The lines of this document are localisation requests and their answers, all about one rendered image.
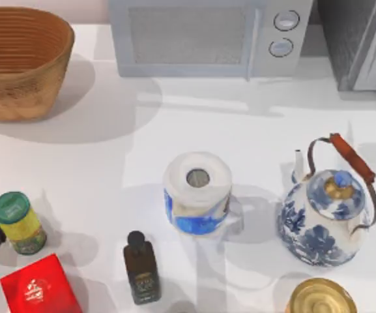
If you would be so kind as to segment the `microwave oven door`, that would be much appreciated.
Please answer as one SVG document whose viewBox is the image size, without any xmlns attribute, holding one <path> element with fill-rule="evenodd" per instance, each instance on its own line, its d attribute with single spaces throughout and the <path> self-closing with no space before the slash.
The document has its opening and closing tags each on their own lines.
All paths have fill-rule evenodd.
<svg viewBox="0 0 376 313">
<path fill-rule="evenodd" d="M 109 0 L 122 77 L 250 78 L 256 0 Z"/>
</svg>

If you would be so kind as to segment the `pale microwave oven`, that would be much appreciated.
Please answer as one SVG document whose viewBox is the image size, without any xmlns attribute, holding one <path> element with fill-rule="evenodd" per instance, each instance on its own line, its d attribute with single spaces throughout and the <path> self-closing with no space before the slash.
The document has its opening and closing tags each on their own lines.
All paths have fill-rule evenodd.
<svg viewBox="0 0 376 313">
<path fill-rule="evenodd" d="M 256 0 L 259 3 L 259 22 L 253 35 L 252 78 L 292 76 L 297 63 L 308 26 L 313 0 Z M 300 16 L 299 24 L 290 31 L 279 31 L 274 18 L 279 12 L 294 10 Z M 271 42 L 288 38 L 294 50 L 286 57 L 271 56 L 268 47 Z"/>
</svg>

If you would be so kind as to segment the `blue and white teapot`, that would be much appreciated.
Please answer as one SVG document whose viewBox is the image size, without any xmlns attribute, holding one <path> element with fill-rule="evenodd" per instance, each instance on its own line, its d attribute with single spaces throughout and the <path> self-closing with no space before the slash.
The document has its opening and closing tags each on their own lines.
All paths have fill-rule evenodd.
<svg viewBox="0 0 376 313">
<path fill-rule="evenodd" d="M 334 146 L 360 176 L 315 167 L 317 142 Z M 351 261 L 376 224 L 376 174 L 338 133 L 313 140 L 307 153 L 295 151 L 292 189 L 278 213 L 277 231 L 285 247 L 312 266 L 337 267 Z"/>
</svg>

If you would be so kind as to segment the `red box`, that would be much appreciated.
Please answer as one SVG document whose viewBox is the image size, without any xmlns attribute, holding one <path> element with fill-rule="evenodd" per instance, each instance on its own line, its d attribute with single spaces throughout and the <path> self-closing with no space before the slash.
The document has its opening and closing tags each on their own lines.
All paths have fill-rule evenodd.
<svg viewBox="0 0 376 313">
<path fill-rule="evenodd" d="M 56 254 L 0 279 L 10 313 L 83 313 Z"/>
</svg>

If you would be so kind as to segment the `round microwave knob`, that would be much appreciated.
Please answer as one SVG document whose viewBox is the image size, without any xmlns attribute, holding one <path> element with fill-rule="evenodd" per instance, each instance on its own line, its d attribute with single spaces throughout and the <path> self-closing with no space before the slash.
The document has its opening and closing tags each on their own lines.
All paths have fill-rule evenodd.
<svg viewBox="0 0 376 313">
<path fill-rule="evenodd" d="M 299 14 L 294 10 L 277 13 L 274 18 L 274 26 L 279 31 L 290 31 L 300 22 Z"/>
<path fill-rule="evenodd" d="M 281 38 L 270 43 L 268 51 L 271 56 L 282 58 L 288 56 L 294 50 L 293 42 L 288 38 Z"/>
</svg>

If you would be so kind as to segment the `brown woven basket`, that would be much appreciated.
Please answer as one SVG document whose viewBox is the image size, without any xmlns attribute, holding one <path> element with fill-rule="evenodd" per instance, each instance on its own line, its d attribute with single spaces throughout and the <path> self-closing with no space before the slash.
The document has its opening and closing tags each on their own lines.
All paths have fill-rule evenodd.
<svg viewBox="0 0 376 313">
<path fill-rule="evenodd" d="M 0 7 L 0 121 L 38 119 L 51 110 L 74 40 L 71 25 L 54 13 Z"/>
</svg>

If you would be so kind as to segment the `white and blue paper roll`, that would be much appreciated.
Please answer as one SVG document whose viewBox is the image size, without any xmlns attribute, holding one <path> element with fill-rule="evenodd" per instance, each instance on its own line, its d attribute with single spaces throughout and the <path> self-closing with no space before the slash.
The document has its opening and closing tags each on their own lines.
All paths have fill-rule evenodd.
<svg viewBox="0 0 376 313">
<path fill-rule="evenodd" d="M 177 156 L 167 166 L 163 184 L 167 219 L 183 233 L 211 234 L 229 214 L 232 173 L 210 152 Z"/>
</svg>

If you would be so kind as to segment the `grey cabinet with dark inside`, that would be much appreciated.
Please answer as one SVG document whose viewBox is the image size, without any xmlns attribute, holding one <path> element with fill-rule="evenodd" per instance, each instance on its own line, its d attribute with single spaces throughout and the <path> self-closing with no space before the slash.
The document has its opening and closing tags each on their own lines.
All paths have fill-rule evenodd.
<svg viewBox="0 0 376 313">
<path fill-rule="evenodd" d="M 317 0 L 339 91 L 376 91 L 376 0 Z"/>
</svg>

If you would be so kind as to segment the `green and yellow can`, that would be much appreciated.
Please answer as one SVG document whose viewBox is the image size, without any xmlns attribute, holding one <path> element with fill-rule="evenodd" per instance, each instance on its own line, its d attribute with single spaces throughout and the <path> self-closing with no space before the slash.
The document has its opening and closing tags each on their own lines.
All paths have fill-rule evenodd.
<svg viewBox="0 0 376 313">
<path fill-rule="evenodd" d="M 21 255 L 36 254 L 47 240 L 29 198 L 22 192 L 0 195 L 0 228 L 13 249 Z"/>
</svg>

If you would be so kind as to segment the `gold lidded can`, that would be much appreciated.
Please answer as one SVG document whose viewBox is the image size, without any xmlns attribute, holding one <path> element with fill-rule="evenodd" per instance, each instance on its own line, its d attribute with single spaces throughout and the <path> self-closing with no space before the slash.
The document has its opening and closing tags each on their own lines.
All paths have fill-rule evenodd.
<svg viewBox="0 0 376 313">
<path fill-rule="evenodd" d="M 292 292 L 285 313 L 358 313 L 347 290 L 326 278 L 301 282 Z"/>
</svg>

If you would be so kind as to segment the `dark brown bottle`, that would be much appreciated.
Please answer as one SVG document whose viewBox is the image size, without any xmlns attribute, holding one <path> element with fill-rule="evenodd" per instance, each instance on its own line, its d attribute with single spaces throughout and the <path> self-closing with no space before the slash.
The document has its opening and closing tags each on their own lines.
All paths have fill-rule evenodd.
<svg viewBox="0 0 376 313">
<path fill-rule="evenodd" d="M 141 231 L 131 231 L 123 248 L 124 262 L 133 301 L 144 305 L 158 301 L 162 290 L 154 249 Z"/>
</svg>

